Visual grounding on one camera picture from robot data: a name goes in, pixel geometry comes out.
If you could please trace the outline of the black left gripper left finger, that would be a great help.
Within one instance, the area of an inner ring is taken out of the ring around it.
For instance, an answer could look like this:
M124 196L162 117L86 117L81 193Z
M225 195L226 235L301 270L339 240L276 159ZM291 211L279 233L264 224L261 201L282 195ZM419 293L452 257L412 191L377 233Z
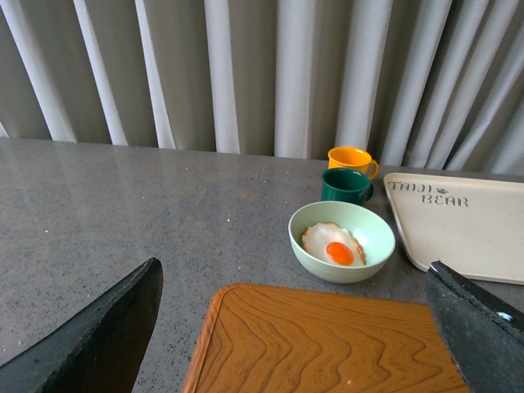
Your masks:
M3 392L130 392L156 325L163 269L150 258L1 367Z

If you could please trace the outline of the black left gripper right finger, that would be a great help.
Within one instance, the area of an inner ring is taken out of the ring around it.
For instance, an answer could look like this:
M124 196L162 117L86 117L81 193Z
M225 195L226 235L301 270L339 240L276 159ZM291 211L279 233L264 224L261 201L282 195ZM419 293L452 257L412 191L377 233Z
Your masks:
M523 391L523 312L440 261L426 272L427 303L472 392Z

